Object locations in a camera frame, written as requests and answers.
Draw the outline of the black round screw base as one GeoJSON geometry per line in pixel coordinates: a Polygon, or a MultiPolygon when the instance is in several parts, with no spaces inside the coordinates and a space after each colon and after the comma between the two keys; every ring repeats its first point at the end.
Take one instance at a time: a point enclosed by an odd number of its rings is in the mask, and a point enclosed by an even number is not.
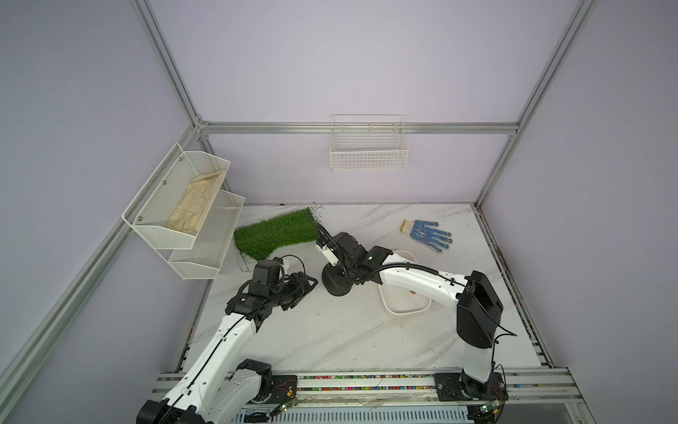
{"type": "Polygon", "coordinates": [[[347,295],[354,286],[340,266],[333,266],[330,263],[323,268],[321,281],[327,292],[335,297],[347,295]]]}

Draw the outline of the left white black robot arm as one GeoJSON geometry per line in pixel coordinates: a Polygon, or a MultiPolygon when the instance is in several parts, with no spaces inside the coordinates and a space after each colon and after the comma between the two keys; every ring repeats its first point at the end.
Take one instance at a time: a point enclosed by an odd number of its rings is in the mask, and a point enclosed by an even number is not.
{"type": "Polygon", "coordinates": [[[147,401],[138,423],[229,423],[251,401],[272,392],[271,365],[237,359],[277,307],[296,307],[319,281],[303,270],[289,274],[283,258],[258,261],[252,277],[227,302],[207,347],[160,401],[147,401]]]}

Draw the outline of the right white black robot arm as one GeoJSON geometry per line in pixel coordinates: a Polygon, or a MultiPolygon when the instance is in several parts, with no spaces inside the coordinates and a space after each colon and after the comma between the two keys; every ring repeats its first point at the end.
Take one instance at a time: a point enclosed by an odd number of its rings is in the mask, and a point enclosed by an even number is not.
{"type": "Polygon", "coordinates": [[[348,233],[332,236],[321,224],[316,231],[316,247],[328,262],[321,277],[328,293],[341,297],[355,286],[375,283],[423,295],[454,310],[456,332],[464,342],[460,395],[483,399],[492,393],[503,303],[484,273],[455,275],[408,261],[386,247],[367,250],[348,233]]]}

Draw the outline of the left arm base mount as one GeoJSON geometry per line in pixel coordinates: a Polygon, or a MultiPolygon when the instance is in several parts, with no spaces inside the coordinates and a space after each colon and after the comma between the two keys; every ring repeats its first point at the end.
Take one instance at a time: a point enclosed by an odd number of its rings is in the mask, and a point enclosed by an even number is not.
{"type": "Polygon", "coordinates": [[[296,397],[298,376],[277,375],[270,364],[253,359],[246,359],[238,364],[224,388],[242,386],[245,378],[251,376],[258,376],[259,379],[258,383],[252,385],[257,392],[248,404],[282,404],[296,397]]]}

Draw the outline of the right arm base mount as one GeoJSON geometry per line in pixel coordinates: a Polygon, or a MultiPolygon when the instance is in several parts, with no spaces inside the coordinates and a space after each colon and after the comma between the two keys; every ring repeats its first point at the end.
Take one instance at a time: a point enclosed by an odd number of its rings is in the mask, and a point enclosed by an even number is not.
{"type": "Polygon", "coordinates": [[[503,375],[494,370],[485,382],[461,371],[434,374],[434,388],[439,401],[505,401],[508,397],[503,375]]]}

